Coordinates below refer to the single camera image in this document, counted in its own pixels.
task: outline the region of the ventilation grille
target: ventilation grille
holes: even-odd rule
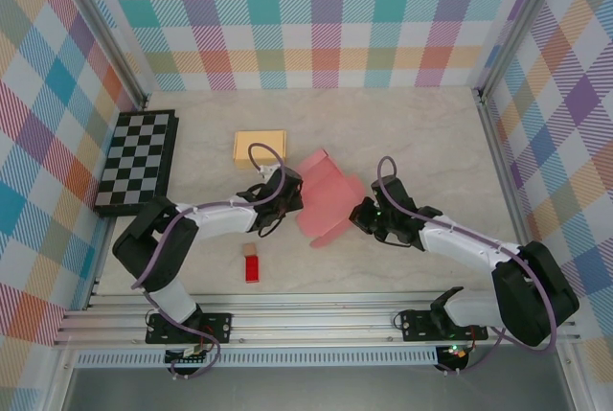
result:
[[[185,362],[191,366],[201,363]],[[232,349],[221,351],[217,367],[308,367],[308,366],[390,366],[434,365],[434,347],[328,348],[328,349]],[[76,368],[161,368],[164,351],[90,350],[81,351]]]

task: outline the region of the pink cloth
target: pink cloth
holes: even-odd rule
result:
[[[296,170],[303,177],[304,209],[296,218],[307,237],[315,237],[310,246],[319,248],[340,237],[352,226],[353,207],[366,190],[356,175],[346,176],[328,153],[318,149]]]

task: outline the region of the black mounting bracket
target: black mounting bracket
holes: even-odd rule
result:
[[[402,340],[414,341],[476,341],[488,339],[485,327],[455,327],[446,334],[432,321],[431,310],[404,310],[397,315],[397,326],[402,330]]]
[[[231,313],[203,313],[199,316],[199,330],[213,336],[219,344],[230,342],[232,331]],[[159,313],[153,313],[147,320],[147,344],[192,344],[200,343],[200,336],[183,331],[172,325]],[[211,344],[206,339],[204,345]]]

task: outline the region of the cable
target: cable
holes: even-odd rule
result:
[[[379,160],[379,163],[376,167],[376,178],[377,178],[377,182],[379,185],[379,188],[381,189],[381,191],[383,192],[383,195],[385,195],[385,197],[388,199],[388,201],[399,211],[403,212],[405,215],[408,215],[409,217],[414,217],[416,219],[419,219],[421,221],[425,221],[425,222],[431,222],[433,224],[436,224],[437,226],[440,226],[444,229],[453,229],[454,233],[459,233],[462,234],[464,236],[467,236],[473,240],[477,240],[479,242],[481,242],[484,245],[487,245],[495,250],[500,250],[501,253],[503,253],[504,255],[507,255],[508,257],[510,257],[512,260],[514,260],[521,268],[522,270],[528,275],[528,277],[530,277],[530,279],[533,281],[534,286],[536,287],[536,290],[538,291],[538,294],[540,295],[543,304],[545,306],[545,310],[547,311],[547,317],[549,318],[549,325],[550,325],[550,331],[551,331],[551,335],[549,338],[549,344],[547,345],[547,347],[545,347],[545,349],[534,349],[532,347],[529,347],[521,342],[519,342],[517,339],[514,339],[510,336],[505,335],[506,330],[502,329],[501,331],[497,330],[496,328],[492,328],[492,330],[498,334],[498,340],[496,341],[496,343],[494,344],[493,348],[477,363],[467,367],[464,369],[464,371],[468,371],[468,370],[474,370],[476,369],[479,365],[482,365],[488,358],[490,358],[490,353],[493,352],[495,350],[495,348],[497,348],[500,343],[502,342],[503,339],[508,340],[509,342],[511,342],[512,344],[521,347],[522,349],[525,349],[527,351],[533,352],[535,354],[549,354],[550,352],[552,352],[555,348],[556,348],[556,342],[557,342],[557,325],[556,325],[556,316],[554,315],[554,308],[552,307],[552,303],[549,300],[549,297],[547,296],[547,292],[545,291],[545,288],[543,287],[543,284],[538,280],[538,277],[536,276],[536,274],[534,274],[534,271],[526,264],[524,263],[523,260],[521,260],[517,255],[515,255],[512,251],[510,251],[507,248],[503,248],[500,247],[500,245],[498,243],[496,243],[493,240],[487,239],[485,237],[480,236],[479,234],[476,234],[470,230],[467,230],[463,227],[459,227],[456,225],[451,225],[448,224],[444,221],[439,221],[437,219],[434,219],[432,217],[425,217],[423,215],[411,212],[410,210],[405,209],[404,207],[402,207],[401,205],[399,205],[390,195],[390,193],[388,193],[387,189],[385,188],[385,185],[383,183],[383,176],[381,175],[381,169],[383,167],[383,164],[385,162],[390,162],[390,164],[392,164],[392,169],[394,171],[393,175],[396,176],[397,174],[397,165],[396,162],[394,161],[394,159],[392,157],[390,157],[389,155],[386,155],[384,157],[381,158],[381,160]]]
[[[397,330],[401,330],[402,331],[402,328],[396,323],[396,319],[399,318],[399,316],[400,316],[400,312],[397,313],[394,316],[394,318],[392,319],[392,325],[394,325],[394,328],[396,328]]]
[[[284,188],[284,184],[285,184],[285,164],[284,164],[283,159],[270,146],[265,145],[264,143],[252,143],[251,145],[249,145],[247,153],[249,154],[249,160],[251,160],[251,163],[253,164],[253,166],[258,171],[260,171],[260,166],[258,165],[258,163],[256,162],[256,160],[253,157],[253,154],[252,154],[253,148],[264,148],[264,149],[270,151],[270,153],[272,153],[272,155],[275,156],[275,159],[277,159],[277,162],[279,163],[279,168],[281,169],[281,179],[279,180],[279,186],[277,186],[277,189],[275,190],[275,192],[272,193],[271,195],[269,195],[267,198],[264,198],[262,200],[257,200],[255,202],[229,202],[227,200],[226,201],[219,201],[219,202],[209,202],[209,203],[203,203],[202,205],[196,205],[194,207],[196,210],[202,210],[202,209],[205,209],[205,208],[219,207],[219,206],[257,207],[257,206],[263,205],[264,203],[267,203],[267,202],[273,200],[277,195],[279,195],[281,193],[281,190]],[[155,247],[155,251],[153,252],[153,255],[151,255],[151,259],[149,260],[149,262],[147,264],[147,267],[145,267],[145,270],[143,271],[141,276],[138,279],[136,279],[136,282],[134,282],[134,284],[131,287],[132,289],[137,289],[137,288],[141,288],[142,287],[143,282],[147,279],[147,277],[151,273],[151,270],[153,269],[153,267],[157,263],[157,260],[160,257],[160,253],[161,253],[162,249],[164,248],[164,244],[166,243],[166,240],[168,239],[168,237],[170,235],[170,231],[176,225],[176,223],[179,222],[179,220],[182,217],[185,217],[186,215],[188,215],[188,214],[190,214],[192,212],[193,212],[193,209],[184,210],[183,212],[179,212],[172,219],[172,221],[169,223],[169,225],[167,226],[166,230],[164,231],[164,234],[162,234],[162,237],[160,238],[160,241],[158,242],[157,246]],[[186,326],[180,324],[179,322],[175,321],[167,313],[165,313],[163,310],[160,309],[160,307],[155,303],[155,301],[153,301],[151,296],[146,291],[143,291],[143,294],[145,295],[147,300],[155,308],[157,308],[158,313],[162,317],[164,317],[166,319],[166,321],[168,321],[169,323],[171,323],[172,325],[174,325],[175,327],[177,327],[180,330],[189,332],[191,334],[195,334],[197,336],[203,337],[204,339],[208,339],[209,341],[211,341],[213,343],[214,346],[217,347],[217,351],[216,351],[215,357],[213,358],[213,361],[211,363],[209,363],[207,366],[204,366],[204,367],[200,368],[198,371],[196,371],[192,375],[189,375],[189,376],[181,376],[181,375],[179,375],[174,370],[174,363],[176,363],[176,361],[172,362],[170,364],[170,371],[174,374],[174,376],[175,377],[181,376],[184,379],[193,379],[195,377],[202,376],[205,373],[207,373],[209,370],[211,370],[211,368],[213,368],[213,366],[219,361],[219,359],[221,357],[221,345],[219,344],[219,341],[217,341],[217,339],[214,336],[211,336],[210,334],[207,334],[206,332],[203,332],[203,331],[200,331],[200,330],[194,330],[193,328],[186,327]]]
[[[477,336],[475,335],[475,329],[470,325],[470,337],[472,337],[472,346],[470,349],[474,351],[477,348]]]
[[[254,167],[258,171],[260,170],[260,166],[256,163],[251,153],[253,148],[267,149],[277,159],[277,162],[279,163],[279,166],[281,169],[281,180],[279,181],[279,186],[277,186],[277,189],[275,190],[275,192],[269,195],[267,198],[263,198],[262,200],[257,200],[255,202],[229,202],[227,200],[223,200],[219,202],[209,202],[209,203],[203,203],[202,205],[196,205],[194,207],[196,210],[202,210],[202,209],[211,208],[211,207],[258,207],[260,205],[263,205],[264,203],[268,203],[269,201],[273,200],[277,195],[281,193],[281,190],[284,188],[284,184],[285,184],[285,164],[281,156],[273,148],[271,148],[268,145],[265,145],[263,143],[252,143],[251,145],[249,145],[249,149],[248,149],[249,159],[251,160],[251,163],[254,165]],[[145,267],[145,270],[143,271],[141,276],[138,279],[136,279],[136,282],[134,282],[134,284],[131,286],[132,289],[140,288],[143,285],[143,282],[147,279],[147,277],[151,273],[151,270],[157,263],[157,260],[160,256],[162,248],[164,248],[164,244],[166,243],[166,240],[168,239],[172,228],[176,225],[177,222],[179,222],[179,220],[182,217],[185,217],[186,215],[189,215],[192,212],[193,210],[191,209],[184,210],[183,212],[180,212],[176,217],[172,219],[172,221],[170,222],[170,224],[164,231],[164,234],[162,234],[162,237],[160,238],[160,241],[158,242],[157,246],[155,247],[155,251],[153,252],[153,255],[151,256],[151,259],[149,260],[147,267]]]

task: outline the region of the metal extrusion bar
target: metal extrusion bar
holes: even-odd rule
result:
[[[439,294],[196,295],[194,299],[205,312],[234,314],[231,340],[224,348],[433,347],[449,341],[405,343],[392,320],[401,310],[429,308]],[[145,343],[148,310],[142,296],[94,296],[88,310],[66,313],[56,345],[63,349],[150,349]],[[560,327],[559,338],[579,340],[574,322]],[[481,343],[494,340],[492,335]]]
[[[208,361],[183,363],[201,367]],[[224,348],[218,368],[305,368],[313,366],[434,365],[434,347],[234,349]],[[93,349],[78,351],[75,368],[168,368],[164,349]]]
[[[507,42],[502,46],[498,57],[491,67],[488,77],[483,86],[483,96],[487,99],[496,88],[500,80],[507,72],[519,45],[524,40],[526,33],[533,26],[545,0],[526,0],[517,19],[511,28]]]
[[[139,107],[144,108],[147,103],[148,95],[134,76],[132,69],[124,57],[124,53],[117,44],[113,37],[113,33],[111,33],[110,28],[98,9],[96,1],[75,0],[75,3],[79,8],[79,13],[89,25],[92,34],[101,44],[102,49],[107,53],[109,61],[122,79],[128,93]]]
[[[489,109],[484,105],[479,97],[478,93],[473,90],[475,95],[475,102],[477,104],[477,111],[479,112],[479,118],[481,119],[481,125],[486,134],[486,140],[488,141],[489,153],[498,175],[498,181],[500,181],[500,187],[502,189],[507,209],[511,217],[511,223],[515,231],[518,243],[528,243],[531,240],[532,234],[530,228],[524,218],[521,210],[521,202],[515,189],[515,183],[511,175],[511,170],[505,159],[505,155],[502,150],[502,144],[500,142],[500,136],[496,131],[496,125],[494,124]]]

